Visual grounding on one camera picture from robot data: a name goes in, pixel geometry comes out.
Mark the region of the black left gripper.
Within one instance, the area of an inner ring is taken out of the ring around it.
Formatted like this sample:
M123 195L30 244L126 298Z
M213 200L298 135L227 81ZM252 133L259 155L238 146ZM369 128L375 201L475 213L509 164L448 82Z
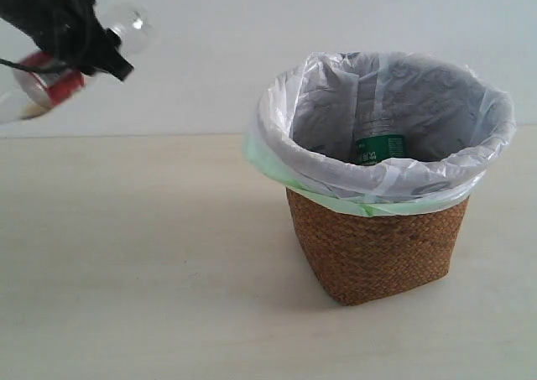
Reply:
M96 0L1 0L1 19L30 37L62 68L83 68L125 81L134 67L120 52L111 29L101 29Z

